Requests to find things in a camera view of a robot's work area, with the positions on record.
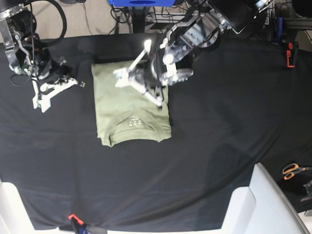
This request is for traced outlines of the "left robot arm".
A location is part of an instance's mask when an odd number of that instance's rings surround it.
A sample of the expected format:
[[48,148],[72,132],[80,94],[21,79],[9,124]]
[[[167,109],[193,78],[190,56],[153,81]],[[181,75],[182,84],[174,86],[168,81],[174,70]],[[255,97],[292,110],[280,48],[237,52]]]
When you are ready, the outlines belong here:
[[200,0],[156,42],[147,39],[137,58],[113,71],[115,87],[130,86],[158,108],[163,89],[190,78],[199,53],[214,47],[226,30],[241,33],[272,5],[271,0]]

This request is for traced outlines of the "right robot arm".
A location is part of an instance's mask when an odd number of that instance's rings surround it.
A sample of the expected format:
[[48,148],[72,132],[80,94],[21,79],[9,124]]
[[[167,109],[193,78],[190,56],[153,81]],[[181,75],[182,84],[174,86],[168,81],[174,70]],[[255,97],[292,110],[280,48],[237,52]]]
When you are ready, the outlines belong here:
[[43,42],[36,33],[37,20],[31,0],[2,0],[0,2],[0,34],[9,68],[15,76],[24,77],[34,89],[32,103],[34,109],[46,112],[51,107],[51,99],[73,87],[84,87],[83,81],[71,76],[71,68],[66,59],[54,60],[48,50],[62,41],[67,31],[67,19],[58,2],[55,6],[62,20],[62,31],[58,38]]

